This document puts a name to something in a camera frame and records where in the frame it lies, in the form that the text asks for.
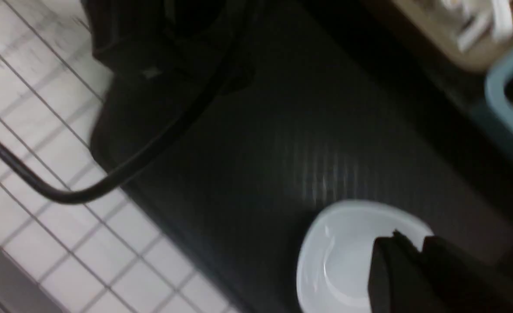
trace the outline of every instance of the white bowl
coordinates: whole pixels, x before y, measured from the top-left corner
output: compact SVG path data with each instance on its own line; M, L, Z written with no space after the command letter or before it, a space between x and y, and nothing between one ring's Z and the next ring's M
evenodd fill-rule
M374 240L399 230L419 249L432 230L407 212L348 200L324 209L310 226L297 265L305 313L369 313L368 276Z

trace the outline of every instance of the white tile floor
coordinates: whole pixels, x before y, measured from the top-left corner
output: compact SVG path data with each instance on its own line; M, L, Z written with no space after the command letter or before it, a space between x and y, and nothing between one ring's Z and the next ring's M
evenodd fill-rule
M111 73L89 40L39 0L0 0L0 141L60 188L105 175L87 142ZM61 206L0 162L0 249L70 313L235 312L121 190Z

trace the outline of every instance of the black rubber mat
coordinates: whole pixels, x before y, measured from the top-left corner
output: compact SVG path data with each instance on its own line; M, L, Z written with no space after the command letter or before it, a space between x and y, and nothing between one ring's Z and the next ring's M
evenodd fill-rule
M493 150L476 150L482 137L457 113L436 111L447 130L423 131L427 101L440 97L410 92L423 77L402 71L407 89L384 88L294 2L266 18L252 55L254 85L218 99L125 186L243 311L299 311L294 277L303 236L320 210L346 198L411 212L491 265L512 247L510 176L492 168L477 185L459 171L507 165ZM93 134L93 154L107 170L183 109L164 96L164 85L161 100L145 104L123 91L113 87ZM440 132L448 139L434 147L429 138ZM448 158L437 151L448 148L458 151ZM493 201L486 190L499 196Z

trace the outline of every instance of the blue plastic container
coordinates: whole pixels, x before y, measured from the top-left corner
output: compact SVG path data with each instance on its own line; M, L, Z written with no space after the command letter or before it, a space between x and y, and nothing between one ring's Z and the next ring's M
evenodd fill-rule
M486 103L471 111L472 119L513 161L513 104L505 88L513 79L513 50L489 71L485 83Z

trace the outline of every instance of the black cable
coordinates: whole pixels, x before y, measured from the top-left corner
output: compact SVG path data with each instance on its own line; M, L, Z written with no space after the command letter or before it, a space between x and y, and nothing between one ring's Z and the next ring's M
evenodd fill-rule
M175 143L200 117L213 99L227 82L231 73L236 69L252 26L256 23L263 8L263 0L247 0L241 25L226 54L216 71L209 79L202 93L193 104L177 119L177 121L159 133L145 145L141 151L125 163L118 166L105 178L95 185L80 191L58 190L44 182L20 159L0 143L0 159L5 162L32 189L49 200L61 204L81 204L96 200L108 194L115 188L128 182L143 169L149 166L155 158Z

